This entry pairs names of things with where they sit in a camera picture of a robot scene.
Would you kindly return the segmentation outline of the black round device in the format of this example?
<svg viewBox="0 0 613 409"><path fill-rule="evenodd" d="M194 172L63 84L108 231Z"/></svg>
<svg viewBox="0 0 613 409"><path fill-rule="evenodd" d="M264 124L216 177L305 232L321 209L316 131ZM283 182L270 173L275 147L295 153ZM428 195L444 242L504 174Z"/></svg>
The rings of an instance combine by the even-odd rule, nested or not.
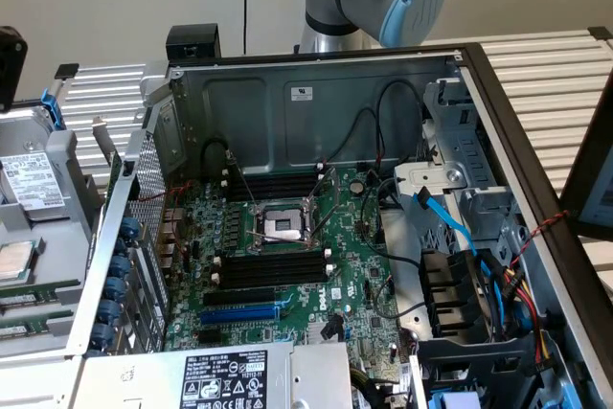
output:
<svg viewBox="0 0 613 409"><path fill-rule="evenodd" d="M11 110L28 53L28 44L17 29L0 26L0 113Z"/></svg>

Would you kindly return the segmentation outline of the silver chipset heatsink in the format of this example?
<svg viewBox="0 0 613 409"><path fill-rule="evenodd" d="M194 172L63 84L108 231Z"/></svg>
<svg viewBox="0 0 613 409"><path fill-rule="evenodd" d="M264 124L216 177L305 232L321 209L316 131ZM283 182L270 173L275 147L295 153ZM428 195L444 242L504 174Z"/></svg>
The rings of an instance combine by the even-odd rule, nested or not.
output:
<svg viewBox="0 0 613 409"><path fill-rule="evenodd" d="M309 323L306 329L306 343L308 345L338 343L343 342L344 339L344 329L339 329L330 322Z"/></svg>

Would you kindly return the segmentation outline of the long black expansion slot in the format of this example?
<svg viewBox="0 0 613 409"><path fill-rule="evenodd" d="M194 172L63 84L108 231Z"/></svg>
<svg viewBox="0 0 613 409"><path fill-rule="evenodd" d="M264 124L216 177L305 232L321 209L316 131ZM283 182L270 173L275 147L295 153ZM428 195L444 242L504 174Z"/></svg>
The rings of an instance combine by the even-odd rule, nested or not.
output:
<svg viewBox="0 0 613 409"><path fill-rule="evenodd" d="M248 288L238 290L219 290L203 294L204 307L231 307L256 304L274 304L277 301L272 287Z"/></svg>

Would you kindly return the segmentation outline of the open metal PC case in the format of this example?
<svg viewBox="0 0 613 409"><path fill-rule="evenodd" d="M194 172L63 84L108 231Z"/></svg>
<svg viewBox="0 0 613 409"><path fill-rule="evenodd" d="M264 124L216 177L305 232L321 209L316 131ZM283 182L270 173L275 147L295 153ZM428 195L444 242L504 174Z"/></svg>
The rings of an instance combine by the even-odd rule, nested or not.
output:
<svg viewBox="0 0 613 409"><path fill-rule="evenodd" d="M407 217L395 168L426 159L423 96L438 79L465 82L527 236L509 265L477 247L466 227L425 188L413 196L444 222L418 233ZM105 199L104 219L79 310L82 363L70 409L89 358L168 352L170 293L159 264L164 199L189 181L243 173L375 173L390 197L378 209L392 271L404 367L406 409L485 409L477 393L429 397L421 381L420 341L435 338L420 283L421 253L472 257L488 303L489 342L531 335L542 383L523 409L613 409L613 305L560 206L483 50L428 48L174 62L148 92L145 119L124 154Z"/></svg>

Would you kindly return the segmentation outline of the thin metal locking lever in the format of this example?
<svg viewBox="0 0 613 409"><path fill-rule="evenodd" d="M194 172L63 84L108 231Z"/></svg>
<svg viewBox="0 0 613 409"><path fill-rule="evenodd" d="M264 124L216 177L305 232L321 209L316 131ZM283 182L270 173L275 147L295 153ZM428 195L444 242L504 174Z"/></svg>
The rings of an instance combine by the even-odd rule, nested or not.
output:
<svg viewBox="0 0 613 409"><path fill-rule="evenodd" d="M289 242L289 243L298 243L298 244L303 244L303 245L312 245L312 244L316 244L314 242L314 240L312 239L291 239L291 238L286 238L286 237L278 237L278 236L270 236L270 235L266 235L266 234L261 234L255 231L245 231L245 233L247 235L251 235L254 237L258 237L261 238L263 240L275 240L275 241L281 241L281 242Z"/></svg>
<svg viewBox="0 0 613 409"><path fill-rule="evenodd" d="M248 184L248 182L247 182L247 180L246 180L246 178L244 176L243 170L242 170L242 168L240 167L240 165L238 163L238 158L236 157L236 155L230 149L226 150L226 158L227 158L228 164L235 167L235 169L237 171L237 174L238 174L238 176L239 176L239 178L240 178L240 180L241 180L245 190L247 191L247 193L249 195L249 198L250 198L251 204L252 204L252 212L253 212L253 214L255 216L258 215L260 213L260 208L259 208L258 203L255 200L255 197L254 197L254 195L253 195L253 193L252 193L252 191L250 189L250 186L249 186L249 184Z"/></svg>

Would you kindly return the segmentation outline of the green RAM stick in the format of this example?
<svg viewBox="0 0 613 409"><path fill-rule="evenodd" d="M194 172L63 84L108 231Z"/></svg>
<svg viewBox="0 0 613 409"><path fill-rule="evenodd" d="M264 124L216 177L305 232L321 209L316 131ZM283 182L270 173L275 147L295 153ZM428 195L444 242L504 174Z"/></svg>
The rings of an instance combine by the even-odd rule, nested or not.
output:
<svg viewBox="0 0 613 409"><path fill-rule="evenodd" d="M0 307L13 308L53 303L69 305L79 300L82 288L83 282L79 280L1 287Z"/></svg>
<svg viewBox="0 0 613 409"><path fill-rule="evenodd" d="M73 315L71 309L39 313L18 313L16 310L9 310L0 314L0 339L55 334L53 329L57 325L70 322Z"/></svg>

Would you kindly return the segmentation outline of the silver CPU chip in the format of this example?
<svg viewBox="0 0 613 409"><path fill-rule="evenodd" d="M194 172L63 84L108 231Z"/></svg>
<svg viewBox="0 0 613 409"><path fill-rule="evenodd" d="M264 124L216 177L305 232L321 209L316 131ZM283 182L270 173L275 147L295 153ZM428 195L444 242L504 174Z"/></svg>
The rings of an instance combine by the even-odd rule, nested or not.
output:
<svg viewBox="0 0 613 409"><path fill-rule="evenodd" d="M0 282L17 280L27 271L34 253L32 240L0 245Z"/></svg>

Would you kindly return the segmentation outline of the silver power supply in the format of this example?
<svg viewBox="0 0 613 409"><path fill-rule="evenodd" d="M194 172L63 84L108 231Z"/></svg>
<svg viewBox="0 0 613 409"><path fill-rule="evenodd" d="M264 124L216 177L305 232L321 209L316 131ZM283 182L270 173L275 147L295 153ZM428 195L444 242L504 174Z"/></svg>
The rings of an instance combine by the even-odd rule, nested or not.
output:
<svg viewBox="0 0 613 409"><path fill-rule="evenodd" d="M89 358L74 409L352 409L346 348L290 342Z"/></svg>

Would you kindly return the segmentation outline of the black box with port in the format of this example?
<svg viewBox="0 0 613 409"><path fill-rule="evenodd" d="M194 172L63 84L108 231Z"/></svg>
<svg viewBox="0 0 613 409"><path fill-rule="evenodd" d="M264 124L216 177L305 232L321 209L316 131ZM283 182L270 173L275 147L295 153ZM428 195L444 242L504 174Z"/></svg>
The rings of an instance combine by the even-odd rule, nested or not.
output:
<svg viewBox="0 0 613 409"><path fill-rule="evenodd" d="M169 62L221 58L218 25L204 23L172 26L165 47Z"/></svg>

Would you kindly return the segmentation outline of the blue disk carrier rail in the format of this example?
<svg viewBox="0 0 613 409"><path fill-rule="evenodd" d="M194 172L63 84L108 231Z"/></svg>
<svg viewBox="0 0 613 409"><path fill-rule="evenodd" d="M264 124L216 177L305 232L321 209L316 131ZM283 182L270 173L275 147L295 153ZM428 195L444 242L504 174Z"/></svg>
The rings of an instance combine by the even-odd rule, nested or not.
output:
<svg viewBox="0 0 613 409"><path fill-rule="evenodd" d="M52 94L48 88L44 89L40 97L40 102L49 113L54 130L65 130L66 126L63 121L60 106L57 102L57 97Z"/></svg>

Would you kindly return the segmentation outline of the black framed monitor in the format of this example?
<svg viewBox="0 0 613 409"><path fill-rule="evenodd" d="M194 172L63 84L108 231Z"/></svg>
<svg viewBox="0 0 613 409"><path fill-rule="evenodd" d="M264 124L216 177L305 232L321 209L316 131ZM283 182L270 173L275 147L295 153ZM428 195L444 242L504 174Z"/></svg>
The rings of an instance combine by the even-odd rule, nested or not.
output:
<svg viewBox="0 0 613 409"><path fill-rule="evenodd" d="M560 196L575 232L613 241L613 69Z"/></svg>

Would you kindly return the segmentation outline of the blue expansion slot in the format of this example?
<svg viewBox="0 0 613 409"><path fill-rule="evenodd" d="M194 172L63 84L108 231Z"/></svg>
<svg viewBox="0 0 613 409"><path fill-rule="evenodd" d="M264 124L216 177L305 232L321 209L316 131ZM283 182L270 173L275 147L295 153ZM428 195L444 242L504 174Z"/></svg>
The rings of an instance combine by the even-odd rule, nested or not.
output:
<svg viewBox="0 0 613 409"><path fill-rule="evenodd" d="M215 307L204 309L198 318L202 325L277 321L284 309L285 304L281 303Z"/></svg>

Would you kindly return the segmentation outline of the grey parts rack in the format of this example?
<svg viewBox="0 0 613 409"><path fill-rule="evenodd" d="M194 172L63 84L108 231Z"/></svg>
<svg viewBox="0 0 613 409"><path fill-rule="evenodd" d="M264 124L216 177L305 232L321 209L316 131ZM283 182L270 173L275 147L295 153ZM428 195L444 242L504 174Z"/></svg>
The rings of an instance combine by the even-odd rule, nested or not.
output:
<svg viewBox="0 0 613 409"><path fill-rule="evenodd" d="M34 253L27 271L17 280L0 282L0 288L79 280L84 289L86 262L101 202L94 180L81 170L76 147L77 137L71 131L53 131L46 146L47 155L57 167L67 192L67 218L32 222L26 218L20 205L9 204L0 195L0 245L26 240L34 242ZM75 321L79 300L69 305L0 307L0 314L9 310L39 313L63 309L71 309L74 313L70 322L53 329L55 334L0 339L0 363L63 350Z"/></svg>

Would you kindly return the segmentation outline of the black metal front bay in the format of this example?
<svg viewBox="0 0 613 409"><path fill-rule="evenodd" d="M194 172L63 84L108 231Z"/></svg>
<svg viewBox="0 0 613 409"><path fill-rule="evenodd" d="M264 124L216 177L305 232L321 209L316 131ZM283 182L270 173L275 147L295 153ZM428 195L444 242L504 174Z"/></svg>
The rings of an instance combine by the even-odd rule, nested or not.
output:
<svg viewBox="0 0 613 409"><path fill-rule="evenodd" d="M534 339L462 345L447 339L420 341L422 384L429 397L474 391L485 409L523 409L542 383Z"/></svg>

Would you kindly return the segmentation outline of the black plastic fan shroud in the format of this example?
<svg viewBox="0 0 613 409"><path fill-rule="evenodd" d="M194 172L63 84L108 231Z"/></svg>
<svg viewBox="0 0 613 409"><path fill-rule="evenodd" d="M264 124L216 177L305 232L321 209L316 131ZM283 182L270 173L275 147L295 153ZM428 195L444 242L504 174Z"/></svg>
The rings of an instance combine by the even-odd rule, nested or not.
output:
<svg viewBox="0 0 613 409"><path fill-rule="evenodd" d="M459 344L490 341L488 303L476 284L472 257L434 249L421 253L420 283L435 338Z"/></svg>

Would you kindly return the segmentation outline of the green Dell motherboard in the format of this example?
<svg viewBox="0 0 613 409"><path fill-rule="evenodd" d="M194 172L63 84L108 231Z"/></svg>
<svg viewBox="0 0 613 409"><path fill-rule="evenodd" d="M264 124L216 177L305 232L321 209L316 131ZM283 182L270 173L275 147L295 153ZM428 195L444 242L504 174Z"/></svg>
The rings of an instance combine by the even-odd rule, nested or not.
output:
<svg viewBox="0 0 613 409"><path fill-rule="evenodd" d="M404 367L398 307L392 275L394 263L385 258L385 236L378 214L391 199L373 172L343 169L337 172L340 205L312 246L252 245L245 231L252 217L246 201L231 201L222 190L228 179L189 181L174 187L164 199L167 209L183 208L185 222L178 227L182 240L171 270L163 270L170 293L170 319L164 348L168 352L290 342L306 346L309 323L330 322L345 331L352 386L352 409L406 409L409 372ZM361 193L350 184L359 180ZM327 183L316 194L316 217L332 204ZM210 276L215 259L261 253L322 251L329 278L319 284L271 286L275 303L285 304L277 321L202 325L198 315L207 308L204 293L220 289ZM196 335L220 329L221 344L202 346Z"/></svg>

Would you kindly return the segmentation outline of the RAM slot white latches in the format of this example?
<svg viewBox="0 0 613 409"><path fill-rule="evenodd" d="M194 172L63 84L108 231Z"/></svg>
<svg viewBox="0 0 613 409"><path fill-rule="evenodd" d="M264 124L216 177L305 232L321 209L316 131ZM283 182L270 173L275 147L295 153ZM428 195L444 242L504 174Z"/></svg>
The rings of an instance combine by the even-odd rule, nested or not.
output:
<svg viewBox="0 0 613 409"><path fill-rule="evenodd" d="M273 269L213 271L210 280L220 289L247 289L296 284L319 284L328 280L326 267L322 271L314 269Z"/></svg>
<svg viewBox="0 0 613 409"><path fill-rule="evenodd" d="M236 166L228 166L221 170L223 179L233 179L241 181L240 174ZM264 184L264 183L283 183L283 184L315 184L318 180L318 174L312 171L302 172L280 172L280 173L263 173L263 174L244 174L245 180L249 184Z"/></svg>
<svg viewBox="0 0 613 409"><path fill-rule="evenodd" d="M310 263L310 264L286 264L286 263L247 263L247 264L230 264L230 265L222 265L222 258L220 257L215 259L213 262L213 269L215 271L240 271L240 270L273 270L273 269L314 269L315 271L322 271L326 264L328 263L326 259L325 264L319 263Z"/></svg>
<svg viewBox="0 0 613 409"><path fill-rule="evenodd" d="M315 185L302 189L288 189L288 188L250 188L256 200L272 199L272 198L293 198L303 197L310 194ZM242 182L236 180L227 180L227 185L222 188L227 193L227 197L231 201L246 201L249 198L247 191L245 190Z"/></svg>

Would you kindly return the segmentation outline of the silver disk bay cage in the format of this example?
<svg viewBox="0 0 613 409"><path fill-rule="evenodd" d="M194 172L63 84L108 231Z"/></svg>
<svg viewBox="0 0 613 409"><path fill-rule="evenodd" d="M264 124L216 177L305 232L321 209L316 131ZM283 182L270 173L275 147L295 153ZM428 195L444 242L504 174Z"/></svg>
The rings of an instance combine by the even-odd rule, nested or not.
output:
<svg viewBox="0 0 613 409"><path fill-rule="evenodd" d="M425 188L466 227L477 247L509 265L527 230L469 89L458 78L438 79L426 85L423 101L430 115L423 122L428 156L395 168L407 217L422 236L444 226L413 201Z"/></svg>

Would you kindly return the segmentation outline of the silver hard disk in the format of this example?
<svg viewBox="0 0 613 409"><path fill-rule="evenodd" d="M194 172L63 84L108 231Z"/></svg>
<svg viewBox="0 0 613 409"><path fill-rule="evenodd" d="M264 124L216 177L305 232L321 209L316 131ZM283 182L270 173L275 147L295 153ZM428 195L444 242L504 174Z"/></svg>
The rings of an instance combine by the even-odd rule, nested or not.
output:
<svg viewBox="0 0 613 409"><path fill-rule="evenodd" d="M68 217L67 192L46 152L53 131L40 107L0 114L0 195L32 222Z"/></svg>

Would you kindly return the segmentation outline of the graphics card metal bracket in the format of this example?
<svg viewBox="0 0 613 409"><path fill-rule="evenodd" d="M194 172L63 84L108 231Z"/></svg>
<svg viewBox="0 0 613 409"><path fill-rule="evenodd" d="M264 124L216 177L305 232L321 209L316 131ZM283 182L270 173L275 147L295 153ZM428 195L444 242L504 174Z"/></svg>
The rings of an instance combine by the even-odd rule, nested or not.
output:
<svg viewBox="0 0 613 409"><path fill-rule="evenodd" d="M107 123L101 117L92 121L92 133L109 167L109 178L105 189L105 198L109 199L119 179L122 159L107 129Z"/></svg>

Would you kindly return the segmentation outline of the CPU socket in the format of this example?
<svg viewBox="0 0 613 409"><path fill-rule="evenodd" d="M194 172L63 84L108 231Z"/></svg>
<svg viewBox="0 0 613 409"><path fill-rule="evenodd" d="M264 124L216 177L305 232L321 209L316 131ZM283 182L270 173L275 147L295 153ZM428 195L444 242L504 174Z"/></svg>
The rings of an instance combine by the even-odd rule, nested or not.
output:
<svg viewBox="0 0 613 409"><path fill-rule="evenodd" d="M252 205L248 208L248 215L252 217L252 223L247 225L246 231L291 239L308 239L307 230L311 223L305 198L265 201L258 203L258 206L260 213L256 216L252 212ZM257 249L262 249L269 244L298 244L248 236L251 237L252 245Z"/></svg>

